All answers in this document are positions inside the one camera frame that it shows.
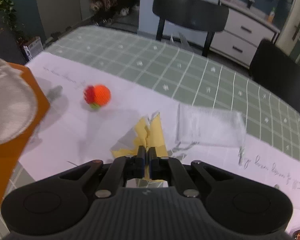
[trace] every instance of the green plant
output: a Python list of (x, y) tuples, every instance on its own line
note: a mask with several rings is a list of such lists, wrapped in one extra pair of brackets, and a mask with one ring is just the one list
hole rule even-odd
[(24, 33), (18, 28), (17, 17), (15, 15), (14, 3), (12, 0), (0, 0), (0, 11), (4, 12), (3, 22), (8, 25), (16, 35), (19, 44), (26, 41)]

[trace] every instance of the white cabinet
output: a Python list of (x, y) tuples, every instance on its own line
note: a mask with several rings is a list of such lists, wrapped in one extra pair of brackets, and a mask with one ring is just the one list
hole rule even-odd
[[(232, 4), (222, 2), (222, 6)], [(249, 68), (262, 39), (275, 41), (279, 30), (245, 8), (229, 8), (225, 30), (215, 33), (210, 49)]]

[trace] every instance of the crumpled yellow paper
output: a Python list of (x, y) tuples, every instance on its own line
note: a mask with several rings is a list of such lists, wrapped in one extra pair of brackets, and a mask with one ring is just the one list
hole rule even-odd
[[(152, 119), (150, 126), (147, 125), (146, 120), (141, 118), (139, 122), (135, 125), (134, 130), (137, 133), (137, 137), (133, 140), (134, 149), (120, 149), (119, 151), (111, 151), (115, 158), (126, 156), (126, 155), (137, 155), (139, 146), (144, 146), (146, 151), (150, 147), (155, 147), (158, 157), (168, 156), (168, 152), (165, 146), (160, 114), (157, 114), (154, 119)], [(149, 166), (145, 167), (145, 180), (151, 181), (149, 177)]]

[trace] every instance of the metal screw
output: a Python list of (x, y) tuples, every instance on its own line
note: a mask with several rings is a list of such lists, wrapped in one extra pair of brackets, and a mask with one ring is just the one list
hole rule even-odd
[(197, 197), (199, 196), (199, 191), (197, 191), (196, 189), (186, 189), (183, 192), (183, 195), (185, 195), (186, 197)]
[(111, 196), (111, 192), (109, 190), (107, 190), (107, 189), (101, 189), (101, 190), (97, 190), (95, 192), (95, 195), (98, 198), (107, 198), (107, 197)]

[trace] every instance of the orange paper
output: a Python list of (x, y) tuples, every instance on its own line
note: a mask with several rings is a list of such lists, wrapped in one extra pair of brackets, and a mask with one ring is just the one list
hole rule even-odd
[(31, 71), (22, 65), (9, 63), (15, 69), (21, 70), (21, 78), (32, 88), (37, 98), (38, 109), (33, 122), (29, 127), (18, 137), (13, 140), (0, 144), (0, 205), (2, 198), (12, 174), (13, 168), (26, 146), (28, 139), (31, 137), (35, 127), (39, 124), (50, 107), (50, 103), (41, 91)]

